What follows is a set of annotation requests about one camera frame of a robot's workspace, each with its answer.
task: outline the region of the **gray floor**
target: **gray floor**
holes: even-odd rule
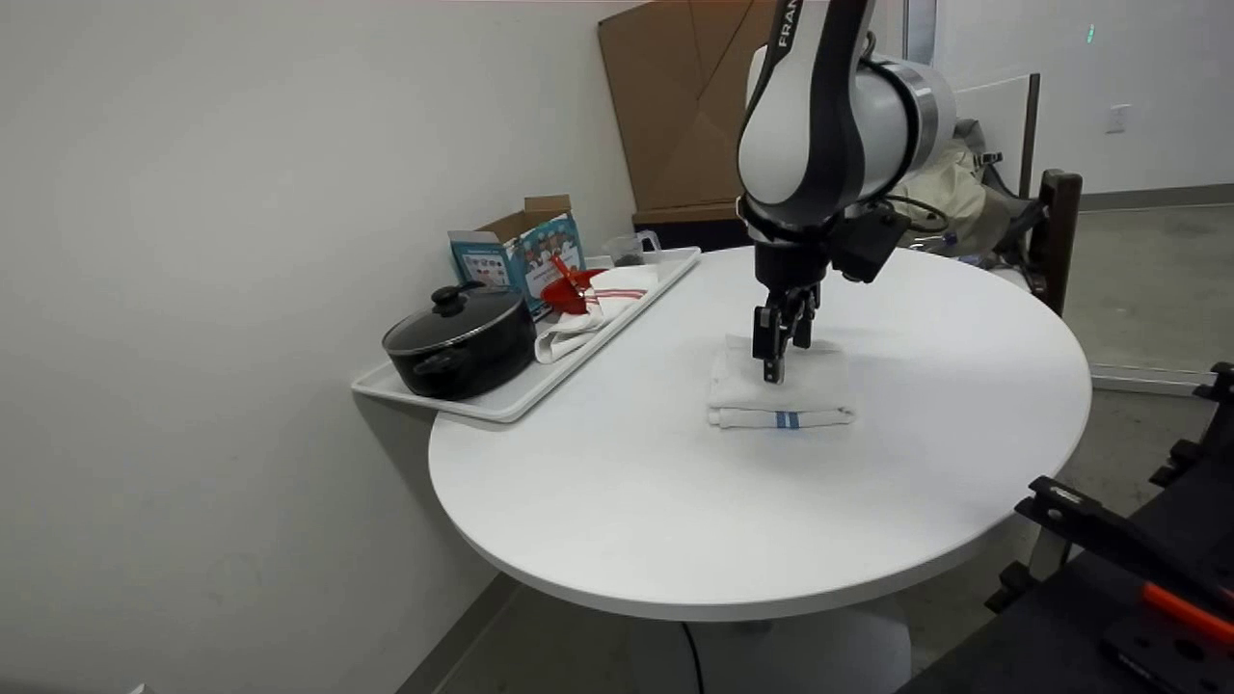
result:
[[[1234,206],[1086,208],[1068,301],[1095,371],[1208,378],[1215,357],[1234,357]],[[1095,395],[1066,478],[1139,508],[1173,438],[1198,434],[1208,415],[1211,404],[1189,397]],[[1021,546],[1025,523],[1009,522],[969,566],[870,608],[908,616],[921,666],[987,621],[985,598]],[[631,694],[625,648],[647,630],[522,590],[440,694]]]

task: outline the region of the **white tray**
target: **white tray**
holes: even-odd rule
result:
[[[516,373],[512,383],[507,383],[494,395],[482,395],[469,402],[421,397],[399,378],[390,357],[379,362],[376,371],[360,373],[350,383],[350,388],[363,397],[379,397],[379,402],[401,402],[401,404],[418,404],[418,409],[440,409],[440,413],[460,413],[460,415],[473,415],[473,419],[512,423],[523,413],[534,413],[573,371],[584,371],[631,321],[642,321],[665,294],[670,294],[697,265],[697,253],[701,253],[697,248],[658,251],[658,257],[647,262],[658,272],[658,287],[653,294],[644,294],[631,308],[625,308],[612,323],[607,323],[585,346],[580,346],[563,362],[534,362],[523,373]]]

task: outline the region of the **red object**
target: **red object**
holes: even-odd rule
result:
[[[573,287],[573,294],[585,294],[585,287],[573,276],[573,271],[563,262],[563,253],[553,253],[553,265]]]
[[[568,271],[563,276],[545,287],[539,301],[554,312],[585,312],[585,301],[580,294],[590,289],[593,272],[603,271]]]
[[[1208,639],[1230,648],[1234,644],[1234,626],[1169,592],[1166,586],[1157,581],[1146,581],[1142,586],[1142,601],[1151,601],[1153,608],[1161,608],[1166,616],[1178,616],[1179,626],[1189,626],[1192,634],[1203,634]]]

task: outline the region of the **pot lid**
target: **pot lid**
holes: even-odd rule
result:
[[[516,308],[522,301],[509,294],[444,287],[433,294],[433,312],[394,323],[383,344],[390,356],[453,346],[502,323]]]

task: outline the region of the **black pot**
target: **black pot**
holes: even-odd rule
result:
[[[436,289],[433,312],[383,341],[414,395],[468,402],[516,378],[538,357],[538,321],[509,294]]]

